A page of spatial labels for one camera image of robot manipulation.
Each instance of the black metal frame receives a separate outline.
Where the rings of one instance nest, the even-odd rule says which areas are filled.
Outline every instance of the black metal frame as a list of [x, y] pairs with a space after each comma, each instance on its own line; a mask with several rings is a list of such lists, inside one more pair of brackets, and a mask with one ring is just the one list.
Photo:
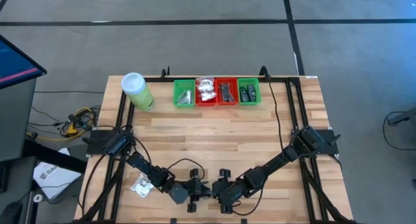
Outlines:
[[62, 154], [32, 140], [25, 140], [23, 145], [22, 157], [26, 156], [35, 156], [39, 161], [47, 162], [78, 173], [84, 173], [86, 169], [85, 161]]
[[[195, 77], [167, 77], [170, 75], [170, 68], [168, 67], [167, 71], [165, 69], [162, 70], [162, 74], [160, 77], [151, 77], [151, 78], [145, 78], [146, 82], [174, 82], [175, 80], [181, 80], [181, 79], [193, 79], [196, 78]], [[292, 86], [295, 86], [296, 88], [296, 95], [298, 97], [298, 102], [299, 102], [299, 107], [300, 107], [300, 115], [301, 115], [301, 119], [302, 119], [302, 123], [303, 126], [308, 126], [308, 120], [307, 120], [307, 112], [306, 112], [306, 108], [305, 108], [305, 103], [304, 103], [304, 98], [302, 95], [302, 87], [300, 85], [300, 79], [299, 77], [270, 77], [270, 75], [268, 74], [267, 68], [266, 67], [262, 67], [259, 73], [260, 76], [264, 76], [264, 77], [259, 77], [259, 82], [284, 82], [285, 86], [286, 86], [286, 91], [287, 91], [287, 97], [288, 97], [288, 101], [289, 101], [289, 109], [291, 111], [291, 117], [292, 117], [292, 126], [293, 126], [293, 130], [297, 130], [299, 129], [299, 125], [298, 125], [298, 120], [296, 117], [296, 109], [295, 109], [295, 104], [294, 104], [294, 99], [293, 99], [293, 93], [292, 93]], [[121, 127], [122, 124], [122, 116], [123, 116], [123, 112], [124, 112], [124, 108], [125, 108], [125, 101], [126, 101], [126, 96], [124, 93], [122, 93], [122, 96], [120, 98], [120, 105], [119, 105], [119, 109], [118, 109], [118, 115], [117, 115], [117, 121], [116, 121], [116, 127]], [[131, 129], [131, 124], [133, 123], [133, 114], [134, 114], [134, 105], [132, 105], [132, 103], [130, 103], [129, 106], [129, 112], [127, 115], [127, 124], [126, 127], [127, 129]], [[319, 169], [318, 169], [318, 164], [316, 161], [316, 157], [313, 157], [310, 159], [311, 160], [311, 168], [312, 168], [312, 174], [314, 176], [315, 181], [317, 182], [317, 184], [319, 185], [319, 187], [321, 188], [321, 183], [320, 183], [320, 177], [319, 177]], [[306, 159], [304, 157], [299, 159], [300, 161], [300, 169], [301, 171], [304, 170], [304, 168], [306, 167]], [[121, 157], [120, 158], [120, 162], [122, 163], [122, 167], [124, 168], [124, 164], [125, 164], [125, 157]], [[112, 176], [112, 171], [114, 168], [114, 159], [110, 160], [108, 165], [107, 165], [107, 172], [106, 172], [106, 181], [105, 184], [108, 184], [109, 179]], [[120, 179], [118, 180], [118, 182], [116, 183], [116, 188], [115, 188], [115, 193], [114, 193], [114, 198], [113, 198], [113, 204], [112, 204], [112, 210], [111, 210], [111, 220], [115, 220], [116, 216], [117, 216], [117, 211], [118, 211], [118, 204], [119, 204], [119, 200], [120, 200], [120, 195], [121, 195], [121, 187], [122, 187], [122, 176], [120, 177]], [[312, 196], [311, 196], [311, 190], [309, 187], [309, 183], [308, 181], [302, 176], [302, 182], [304, 184], [304, 190], [305, 190], [305, 201], [306, 201], [306, 206], [307, 206], [307, 210], [308, 210], [308, 215], [309, 215], [309, 220], [310, 221], [316, 221], [316, 217], [315, 217], [315, 209], [313, 206], [313, 202], [312, 202]], [[106, 207], [106, 202], [105, 201], [103, 203], [103, 205], [101, 206], [100, 210], [99, 210], [99, 215], [98, 215], [98, 219], [99, 221], [104, 221], [104, 215], [105, 215], [105, 207]], [[319, 199], [319, 208], [320, 208], [320, 213], [322, 216], [322, 220], [323, 221], [327, 221], [328, 220], [328, 213], [327, 210], [324, 206], [324, 203]]]

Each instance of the computer screen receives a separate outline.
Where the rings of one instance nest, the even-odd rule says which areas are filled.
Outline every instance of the computer screen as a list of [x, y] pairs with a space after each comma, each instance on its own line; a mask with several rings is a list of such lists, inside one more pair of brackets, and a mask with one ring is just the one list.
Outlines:
[[0, 89], [46, 74], [46, 70], [0, 35]]

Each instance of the green plastic container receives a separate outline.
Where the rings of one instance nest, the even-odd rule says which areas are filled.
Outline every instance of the green plastic container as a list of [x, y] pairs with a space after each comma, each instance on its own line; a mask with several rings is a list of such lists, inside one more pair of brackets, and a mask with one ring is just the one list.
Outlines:
[[[240, 103], [240, 105], [258, 105], [261, 102], [259, 79], [257, 79], [257, 78], [244, 78], [243, 79], [243, 78], [241, 78], [241, 79], [237, 79], [237, 83], [238, 83], [238, 86], [239, 86], [239, 103]], [[247, 90], [247, 86], [249, 84], [254, 85], [255, 93], [257, 94], [256, 101], [243, 103], [241, 101], [241, 98], [240, 98], [240, 87], [245, 87], [246, 90]]]
[[[177, 103], [177, 98], [185, 90], [192, 91], [192, 104], [182, 104]], [[195, 106], [195, 80], [176, 80], [174, 82], [174, 105], [176, 107], [194, 107]]]

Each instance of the wooden tabletop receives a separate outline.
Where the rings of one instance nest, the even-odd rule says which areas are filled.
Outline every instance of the wooden tabletop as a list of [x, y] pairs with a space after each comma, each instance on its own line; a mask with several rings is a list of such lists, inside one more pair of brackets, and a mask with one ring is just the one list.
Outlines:
[[[99, 125], [115, 125], [122, 89], [122, 76], [110, 76]], [[309, 124], [316, 129], [327, 129], [330, 124], [326, 115], [324, 100], [316, 77], [300, 77], [302, 93]], [[172, 82], [149, 82], [155, 96], [155, 106], [150, 112], [135, 110], [133, 130], [149, 150], [152, 164], [168, 167], [181, 158], [190, 158], [200, 163], [209, 181], [208, 187], [217, 180], [219, 169], [231, 170], [234, 179], [249, 168], [261, 166], [280, 153], [278, 124], [274, 113], [274, 102], [268, 83], [260, 83], [262, 102], [257, 106], [211, 106], [196, 108], [176, 108], [172, 104]], [[290, 140], [292, 130], [291, 115], [284, 83], [273, 82], [272, 87], [278, 102], [281, 120], [283, 145]], [[292, 89], [298, 119], [300, 118], [296, 90]], [[128, 111], [125, 105], [123, 120]], [[88, 178], [99, 156], [88, 161], [85, 177]], [[92, 176], [88, 189], [86, 210], [101, 193], [107, 169], [108, 157], [101, 161]], [[318, 156], [318, 167], [322, 187], [333, 204], [347, 218], [352, 218], [343, 175], [339, 164], [326, 155]], [[181, 162], [171, 171], [177, 180], [188, 180], [189, 170], [196, 168], [191, 162]], [[176, 205], [169, 195], [153, 189], [146, 198], [141, 198], [130, 187], [139, 177], [140, 171], [126, 165], [122, 193], [117, 215], [118, 223], [168, 223], [177, 218], [178, 223], [239, 223], [236, 214], [221, 214], [220, 205], [214, 199], [197, 202], [197, 212], [187, 213], [187, 203]], [[256, 204], [259, 192], [249, 199], [241, 199], [237, 212], [249, 212]], [[109, 195], [106, 218], [111, 212], [113, 194]], [[313, 192], [315, 212], [320, 218], [319, 204]], [[81, 217], [78, 207], [75, 218]], [[287, 164], [269, 176], [263, 198], [257, 210], [246, 216], [249, 223], [308, 223], [305, 194], [298, 161]]]

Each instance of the black object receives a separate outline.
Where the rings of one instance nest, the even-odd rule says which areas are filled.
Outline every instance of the black object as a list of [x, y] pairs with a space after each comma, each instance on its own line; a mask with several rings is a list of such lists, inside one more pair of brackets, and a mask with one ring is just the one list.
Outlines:
[[9, 170], [8, 162], [0, 162], [0, 193], [7, 191]]
[[229, 84], [220, 84], [220, 91], [222, 94], [222, 101], [223, 102], [233, 102], [234, 97], [232, 96], [231, 92], [229, 91]]
[[109, 139], [103, 145], [103, 151], [109, 156], [116, 156], [128, 144], [135, 145], [134, 139], [129, 139], [128, 135], [118, 129], [113, 129]]
[[20, 201], [10, 203], [0, 215], [1, 224], [17, 224], [19, 222], [22, 205]]
[[247, 85], [247, 93], [248, 93], [248, 98], [251, 102], [255, 102], [256, 100], [256, 93], [255, 93], [255, 88], [253, 84], [249, 84]]
[[240, 100], [241, 102], [249, 102], [250, 98], [248, 97], [247, 90], [245, 87], [240, 87]]
[[88, 155], [102, 155], [103, 144], [105, 139], [110, 137], [111, 130], [92, 130], [89, 138], [83, 138], [83, 142], [87, 143], [86, 153]]
[[199, 201], [202, 197], [210, 197], [211, 190], [206, 187], [204, 184], [207, 184], [208, 181], [201, 182], [198, 178], [198, 169], [192, 169], [189, 172], [190, 180], [183, 183], [183, 187], [188, 190], [189, 204], [187, 212], [193, 213], [196, 212], [196, 204], [194, 202]]
[[86, 162], [65, 155], [32, 140], [26, 140], [23, 150], [23, 157], [35, 156], [42, 162], [47, 162], [61, 168], [69, 169], [79, 173], [84, 173], [86, 169]]
[[409, 121], [411, 122], [411, 125], [416, 130], [416, 108], [412, 108], [411, 110], [408, 110], [402, 114], [399, 114], [393, 118], [390, 118], [387, 120], [390, 126], [395, 126], [398, 123], [401, 123], [403, 121]]
[[91, 129], [91, 126], [90, 125], [88, 125], [87, 123], [82, 122], [79, 118], [75, 117], [73, 114], [70, 114], [68, 116], [68, 119], [71, 122], [77, 124], [78, 126], [82, 127], [85, 130], [90, 130]]

